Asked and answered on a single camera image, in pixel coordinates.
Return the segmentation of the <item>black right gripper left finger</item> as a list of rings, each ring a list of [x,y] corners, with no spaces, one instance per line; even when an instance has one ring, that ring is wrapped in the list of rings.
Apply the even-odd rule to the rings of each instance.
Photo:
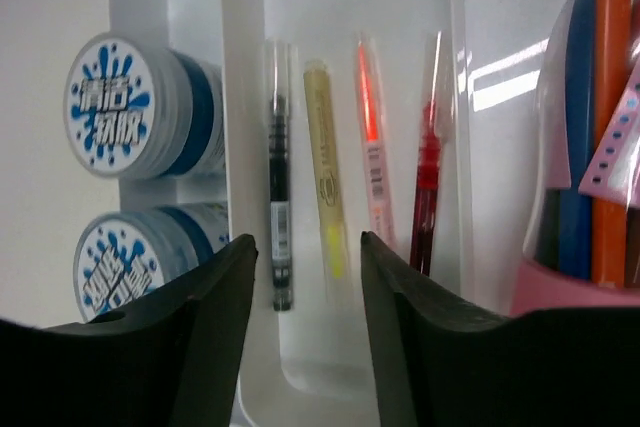
[[[255,239],[87,323],[1,324],[5,426],[227,426],[252,308]]]

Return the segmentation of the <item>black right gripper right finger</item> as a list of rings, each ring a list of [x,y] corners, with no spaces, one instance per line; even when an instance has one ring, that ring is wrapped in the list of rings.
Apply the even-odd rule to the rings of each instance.
[[[384,426],[635,426],[639,312],[561,308],[509,318],[360,237]]]

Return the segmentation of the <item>blue cleaning gel jar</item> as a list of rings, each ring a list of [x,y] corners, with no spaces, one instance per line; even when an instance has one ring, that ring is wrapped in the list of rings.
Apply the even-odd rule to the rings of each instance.
[[[106,32],[69,70],[65,131],[96,177],[217,175],[225,166],[221,69],[162,45]]]
[[[223,203],[109,212],[82,232],[73,263],[85,322],[136,300],[210,260],[230,241]]]

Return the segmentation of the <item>orange highlighter pen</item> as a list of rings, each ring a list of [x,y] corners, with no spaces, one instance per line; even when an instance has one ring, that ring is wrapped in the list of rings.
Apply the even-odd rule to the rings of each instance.
[[[358,33],[355,41],[354,79],[360,121],[363,166],[370,227],[392,250],[397,248],[386,158],[379,75],[369,38]]]

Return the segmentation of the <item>clear marker tube pink cap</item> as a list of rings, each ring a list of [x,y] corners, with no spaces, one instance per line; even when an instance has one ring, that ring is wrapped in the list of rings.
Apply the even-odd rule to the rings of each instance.
[[[535,91],[536,197],[510,311],[639,303],[639,0],[566,0]]]

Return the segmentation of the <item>red gel pen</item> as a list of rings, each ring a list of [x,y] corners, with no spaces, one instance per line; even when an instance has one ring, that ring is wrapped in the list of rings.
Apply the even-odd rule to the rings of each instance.
[[[426,43],[410,249],[410,265],[425,276],[431,270],[442,150],[454,123],[453,88],[450,36],[440,30]]]

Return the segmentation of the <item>black gel pen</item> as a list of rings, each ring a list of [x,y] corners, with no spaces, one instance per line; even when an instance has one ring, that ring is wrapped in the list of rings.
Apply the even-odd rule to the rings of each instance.
[[[265,47],[265,87],[268,101],[268,173],[271,275],[273,308],[286,312],[293,306],[289,119],[289,46],[271,39]]]

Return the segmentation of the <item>cream highlighter pen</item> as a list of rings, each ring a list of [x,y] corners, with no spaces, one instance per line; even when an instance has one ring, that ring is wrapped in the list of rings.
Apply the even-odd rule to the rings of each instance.
[[[348,255],[330,76],[326,64],[319,59],[308,61],[304,66],[303,83],[325,271],[332,280],[344,280]]]

